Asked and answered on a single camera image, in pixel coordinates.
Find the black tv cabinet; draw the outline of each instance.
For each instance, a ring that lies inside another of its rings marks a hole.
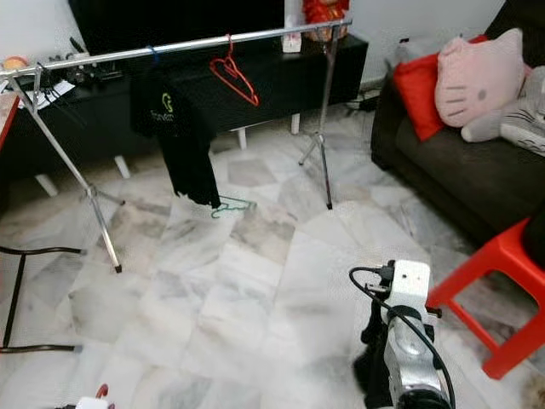
[[[209,60],[225,55],[226,47],[161,57],[161,64],[169,67],[179,85],[218,131],[282,118],[321,104],[326,69],[321,44],[303,39],[300,54],[283,54],[278,38],[252,43],[246,48],[236,44],[235,57],[260,96],[259,107],[237,96],[209,71]],[[367,46],[350,35],[339,42],[330,103],[356,97]],[[152,64],[147,58],[125,62],[124,70],[133,75]],[[130,157],[156,149],[153,140],[136,135],[130,128],[129,77],[127,74],[90,88],[76,87],[63,96],[85,119],[85,127],[78,126],[55,107],[40,111],[76,164],[118,155]],[[64,166],[30,114],[19,110],[0,151],[0,177],[4,182],[47,174]]]

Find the red chair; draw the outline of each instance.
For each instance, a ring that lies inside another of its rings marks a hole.
[[[448,279],[433,288],[427,305],[447,305],[491,351],[483,364],[489,377],[501,379],[521,361],[545,343],[545,272],[525,253],[522,235],[529,219],[496,236],[459,267]],[[540,309],[520,331],[498,345],[483,326],[455,301],[458,293],[475,280],[493,271],[506,274],[531,294]]]

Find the hello kitty pillow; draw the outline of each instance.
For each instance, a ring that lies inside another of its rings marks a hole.
[[[517,99],[525,77],[522,31],[471,44],[455,38],[439,53],[435,105],[450,126],[462,127]]]

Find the gray sofa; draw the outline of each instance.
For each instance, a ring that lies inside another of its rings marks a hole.
[[[524,33],[525,62],[545,65],[545,2],[507,0],[486,34]],[[378,102],[372,157],[398,173],[480,245],[536,212],[545,199],[545,158],[503,140],[466,143],[445,128],[419,142],[391,78]]]

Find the black metal frame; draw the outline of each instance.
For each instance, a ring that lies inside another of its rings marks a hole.
[[[45,249],[36,250],[15,250],[8,247],[0,246],[0,253],[10,254],[14,256],[20,256],[19,268],[17,270],[17,278],[15,279],[14,293],[11,297],[11,304],[9,306],[8,322],[6,323],[6,331],[3,334],[3,343],[0,348],[0,354],[21,354],[24,352],[38,352],[38,351],[68,351],[72,352],[80,347],[76,345],[54,345],[54,344],[42,344],[42,345],[27,345],[24,347],[10,347],[9,341],[11,338],[11,331],[14,326],[15,312],[17,311],[17,302],[19,301],[20,286],[23,281],[23,273],[25,272],[25,263],[27,256],[37,256],[46,253],[72,253],[83,254],[81,249],[73,249],[70,247],[48,247]]]

